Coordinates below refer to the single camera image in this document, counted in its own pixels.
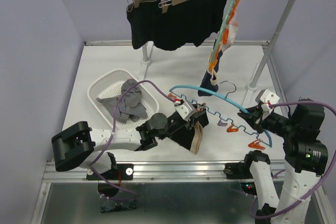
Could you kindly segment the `blue plastic clip hanger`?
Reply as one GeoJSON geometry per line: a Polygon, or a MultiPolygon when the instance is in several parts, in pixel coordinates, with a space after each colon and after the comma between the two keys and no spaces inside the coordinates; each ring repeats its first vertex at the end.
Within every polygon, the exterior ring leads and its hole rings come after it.
{"type": "MultiPolygon", "coordinates": [[[[217,92],[211,91],[209,89],[205,89],[205,88],[201,88],[201,87],[197,87],[197,86],[192,86],[192,85],[184,85],[184,84],[183,85],[176,85],[176,86],[173,86],[173,87],[171,87],[169,89],[169,93],[172,93],[172,94],[178,96],[179,98],[183,98],[185,100],[187,100],[187,96],[185,94],[182,94],[182,93],[180,95],[178,95],[177,93],[174,92],[175,89],[190,89],[190,90],[196,90],[196,91],[203,91],[203,92],[205,92],[207,94],[210,94],[210,95],[212,95],[214,97],[219,98],[220,100],[223,100],[223,101],[229,103],[230,105],[234,106],[235,108],[239,109],[240,111],[242,111],[244,113],[248,113],[245,108],[243,108],[241,105],[239,105],[235,101],[229,99],[228,97],[226,97],[226,96],[224,96],[222,94],[219,94],[217,92]]],[[[268,143],[266,143],[266,142],[264,142],[264,141],[262,141],[260,139],[260,133],[257,133],[256,131],[254,131],[252,133],[249,133],[247,131],[247,127],[245,127],[244,125],[236,125],[234,123],[234,120],[231,119],[231,118],[226,118],[225,119],[220,112],[218,112],[218,111],[214,111],[214,112],[211,111],[210,108],[207,105],[205,106],[205,109],[206,109],[206,111],[209,114],[218,116],[220,123],[224,123],[224,122],[227,123],[228,121],[230,121],[230,124],[233,126],[234,129],[238,129],[238,130],[239,129],[243,129],[243,132],[245,134],[250,135],[250,136],[255,135],[257,141],[260,141],[260,142],[266,144],[267,146],[269,146],[270,148],[272,148],[272,146],[273,146],[272,137],[271,137],[271,135],[270,135],[270,133],[268,131],[264,131],[264,134],[266,135],[266,137],[268,139],[268,143]]]]}

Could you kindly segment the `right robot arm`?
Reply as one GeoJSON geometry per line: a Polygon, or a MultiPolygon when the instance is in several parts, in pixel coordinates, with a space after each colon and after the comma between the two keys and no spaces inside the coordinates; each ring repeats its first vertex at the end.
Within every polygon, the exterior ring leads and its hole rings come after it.
{"type": "Polygon", "coordinates": [[[288,118],[275,112],[263,118],[261,103],[247,113],[238,113],[258,133],[272,132],[284,140],[285,180],[280,196],[276,194],[266,153],[250,151],[242,161],[225,164],[223,172],[228,179],[254,180],[254,189],[244,189],[255,195],[259,203],[251,214],[255,223],[304,223],[310,196],[329,172],[328,149],[317,139],[325,118],[324,104],[301,99],[295,105],[288,118]]]}

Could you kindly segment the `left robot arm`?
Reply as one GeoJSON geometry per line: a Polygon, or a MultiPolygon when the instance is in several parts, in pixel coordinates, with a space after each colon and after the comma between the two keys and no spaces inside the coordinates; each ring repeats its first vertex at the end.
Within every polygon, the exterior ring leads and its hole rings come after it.
{"type": "Polygon", "coordinates": [[[100,130],[80,121],[51,139],[55,169],[67,172],[77,167],[113,178],[117,163],[112,150],[147,151],[158,140],[169,138],[189,151],[196,151],[208,126],[207,113],[200,110],[184,120],[178,112],[171,116],[156,113],[142,125],[127,130],[100,130]]]}

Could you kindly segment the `grey striped underwear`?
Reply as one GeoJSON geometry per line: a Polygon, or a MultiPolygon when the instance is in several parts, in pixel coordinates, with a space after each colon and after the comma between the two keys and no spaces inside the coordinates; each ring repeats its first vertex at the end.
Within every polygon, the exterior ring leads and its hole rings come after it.
{"type": "Polygon", "coordinates": [[[140,87],[133,87],[126,93],[134,84],[136,84],[134,79],[128,79],[122,84],[120,95],[103,99],[96,98],[114,119],[123,124],[127,123],[128,120],[137,122],[140,119],[148,118],[146,108],[141,103],[142,92],[140,87]]]}

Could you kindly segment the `black underwear beige waistband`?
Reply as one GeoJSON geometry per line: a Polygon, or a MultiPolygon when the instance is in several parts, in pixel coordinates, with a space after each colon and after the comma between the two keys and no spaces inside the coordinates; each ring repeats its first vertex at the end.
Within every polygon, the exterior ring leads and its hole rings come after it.
{"type": "Polygon", "coordinates": [[[198,117],[191,129],[183,126],[173,133],[170,139],[190,152],[197,154],[203,139],[204,127],[208,126],[209,120],[205,110],[197,112],[198,117]]]}

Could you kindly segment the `green plastic clip hanger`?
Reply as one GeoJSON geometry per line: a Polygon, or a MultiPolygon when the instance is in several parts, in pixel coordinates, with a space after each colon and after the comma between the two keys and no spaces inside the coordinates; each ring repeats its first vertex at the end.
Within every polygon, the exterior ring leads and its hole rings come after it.
{"type": "Polygon", "coordinates": [[[208,61],[208,71],[213,72],[216,64],[218,63],[218,54],[220,52],[221,46],[227,43],[229,35],[229,22],[236,16],[237,6],[239,5],[240,0],[230,0],[229,6],[223,15],[223,21],[220,27],[219,32],[215,40],[213,51],[210,55],[208,61]]]}

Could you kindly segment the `navy blue underwear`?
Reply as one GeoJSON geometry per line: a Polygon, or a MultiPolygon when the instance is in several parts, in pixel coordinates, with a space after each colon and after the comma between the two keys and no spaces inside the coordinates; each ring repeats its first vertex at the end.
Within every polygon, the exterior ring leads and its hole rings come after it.
{"type": "Polygon", "coordinates": [[[203,76],[200,88],[203,89],[208,89],[213,92],[218,91],[218,70],[219,70],[219,62],[220,58],[223,56],[222,50],[219,51],[218,57],[217,57],[217,62],[213,70],[209,71],[207,70],[203,76]]]}

